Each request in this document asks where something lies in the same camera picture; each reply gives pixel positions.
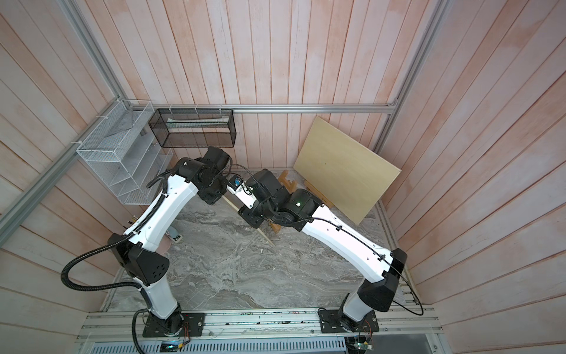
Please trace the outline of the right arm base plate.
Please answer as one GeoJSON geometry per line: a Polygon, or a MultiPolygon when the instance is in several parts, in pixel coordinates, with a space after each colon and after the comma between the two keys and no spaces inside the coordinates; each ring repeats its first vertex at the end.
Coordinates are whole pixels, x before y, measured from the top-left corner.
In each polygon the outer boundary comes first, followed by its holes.
{"type": "Polygon", "coordinates": [[[340,310],[319,308],[317,314],[322,333],[377,333],[380,330],[372,311],[359,322],[347,317],[340,310]]]}

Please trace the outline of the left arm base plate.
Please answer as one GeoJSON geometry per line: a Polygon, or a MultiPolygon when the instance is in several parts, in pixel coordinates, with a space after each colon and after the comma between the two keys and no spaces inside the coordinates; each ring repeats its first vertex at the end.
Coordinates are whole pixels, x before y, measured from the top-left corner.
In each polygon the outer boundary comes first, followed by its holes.
{"type": "Polygon", "coordinates": [[[149,314],[143,331],[144,338],[158,337],[199,337],[203,333],[205,313],[178,313],[168,319],[149,314]]]}

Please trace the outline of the wooden easel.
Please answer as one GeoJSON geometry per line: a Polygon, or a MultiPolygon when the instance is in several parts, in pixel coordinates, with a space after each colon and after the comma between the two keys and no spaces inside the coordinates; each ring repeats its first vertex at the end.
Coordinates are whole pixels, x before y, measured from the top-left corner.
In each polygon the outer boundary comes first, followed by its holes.
{"type": "Polygon", "coordinates": [[[328,199],[323,193],[321,193],[318,189],[316,189],[309,181],[305,180],[305,187],[309,190],[312,194],[317,196],[319,199],[322,200],[323,204],[328,208],[332,209],[335,205],[328,199]]]}
{"type": "MultiPolygon", "coordinates": [[[[287,191],[292,194],[298,188],[298,182],[295,180],[289,180],[288,177],[289,170],[283,170],[282,173],[279,175],[277,180],[287,189],[287,191]]],[[[280,225],[269,223],[270,227],[275,233],[278,233],[282,227],[280,225]]]]}

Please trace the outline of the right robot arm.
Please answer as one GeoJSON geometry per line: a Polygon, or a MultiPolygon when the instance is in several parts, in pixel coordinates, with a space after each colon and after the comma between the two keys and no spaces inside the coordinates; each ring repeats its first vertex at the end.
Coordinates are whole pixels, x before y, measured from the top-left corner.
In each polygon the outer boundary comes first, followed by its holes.
{"type": "Polygon", "coordinates": [[[238,213],[253,228],[265,221],[294,228],[330,247],[363,275],[361,286],[347,295],[338,311],[338,321],[346,330],[357,330],[372,311],[389,311],[405,268],[404,251],[373,243],[309,190],[291,193],[266,169],[248,181],[230,178],[228,191],[243,203],[238,213]]]}

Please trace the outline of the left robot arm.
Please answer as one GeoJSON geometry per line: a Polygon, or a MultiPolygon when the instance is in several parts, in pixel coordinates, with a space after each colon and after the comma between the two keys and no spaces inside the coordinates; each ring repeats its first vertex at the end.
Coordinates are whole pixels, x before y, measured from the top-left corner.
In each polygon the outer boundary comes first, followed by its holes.
{"type": "Polygon", "coordinates": [[[165,336],[177,336],[184,318],[167,281],[170,261],[157,249],[172,222],[193,197],[214,204],[224,195],[227,181],[221,173],[230,163],[231,157],[218,147],[209,147],[197,159],[180,159],[171,171],[150,182],[160,183],[159,195],[126,230],[129,239],[111,249],[144,298],[149,323],[165,336]]]}

